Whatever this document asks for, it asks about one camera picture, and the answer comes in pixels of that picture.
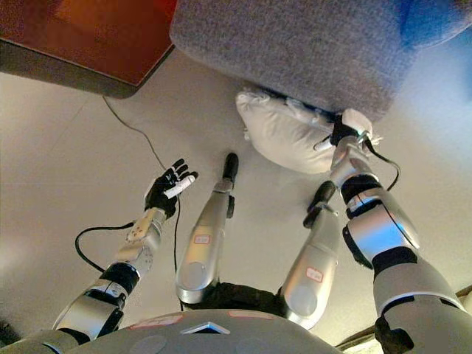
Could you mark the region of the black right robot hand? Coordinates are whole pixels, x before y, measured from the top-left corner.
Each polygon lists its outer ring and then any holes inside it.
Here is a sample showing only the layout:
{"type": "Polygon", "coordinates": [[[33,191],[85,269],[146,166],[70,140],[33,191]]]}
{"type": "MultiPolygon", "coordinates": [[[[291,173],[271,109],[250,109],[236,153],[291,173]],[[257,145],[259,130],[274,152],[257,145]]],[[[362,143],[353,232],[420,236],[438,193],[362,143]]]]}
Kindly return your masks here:
{"type": "Polygon", "coordinates": [[[372,132],[372,122],[361,112],[349,108],[336,117],[331,135],[316,143],[313,149],[322,152],[337,146],[346,136],[360,137],[364,133],[370,136],[372,132]]]}

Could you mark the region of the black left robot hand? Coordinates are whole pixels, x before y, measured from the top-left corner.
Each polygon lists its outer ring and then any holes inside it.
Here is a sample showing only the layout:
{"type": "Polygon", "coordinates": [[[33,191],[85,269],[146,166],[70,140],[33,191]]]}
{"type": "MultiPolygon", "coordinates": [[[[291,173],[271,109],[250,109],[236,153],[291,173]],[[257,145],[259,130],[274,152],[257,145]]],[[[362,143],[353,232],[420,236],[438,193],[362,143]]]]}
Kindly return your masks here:
{"type": "Polygon", "coordinates": [[[173,163],[151,184],[145,196],[145,210],[157,208],[164,212],[166,219],[176,212],[178,196],[198,178],[196,171],[190,172],[185,160],[173,163]]]}

